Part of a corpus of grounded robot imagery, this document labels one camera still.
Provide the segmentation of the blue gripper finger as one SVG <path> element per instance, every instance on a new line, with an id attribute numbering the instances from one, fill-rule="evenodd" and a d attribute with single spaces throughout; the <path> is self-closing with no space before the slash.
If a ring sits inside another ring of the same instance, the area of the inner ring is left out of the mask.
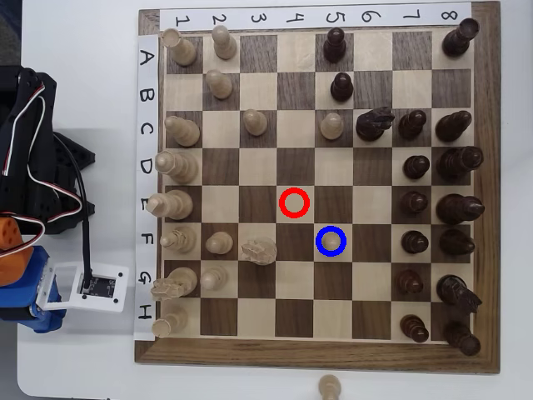
<path id="1" fill-rule="evenodd" d="M 62 321 L 65 316 L 65 309 L 38 312 L 37 315 L 28 322 L 28 326 L 35 333 L 53 332 L 62 326 Z"/>
<path id="2" fill-rule="evenodd" d="M 37 308 L 37 288 L 49 256 L 42 246 L 33 248 L 22 277 L 1 287 L 1 319 L 4 321 L 50 321 L 51 313 Z"/>

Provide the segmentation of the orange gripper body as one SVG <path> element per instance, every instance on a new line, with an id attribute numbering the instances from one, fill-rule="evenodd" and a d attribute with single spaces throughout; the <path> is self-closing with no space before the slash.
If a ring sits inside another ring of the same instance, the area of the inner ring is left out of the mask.
<path id="1" fill-rule="evenodd" d="M 9 250 L 22 244 L 22 235 L 17 221 L 12 217 L 1 218 L 2 250 Z M 24 274 L 27 264 L 32 256 L 33 248 L 28 247 L 19 252 L 1 257 L 0 280 L 1 286 L 7 286 L 18 281 Z"/>

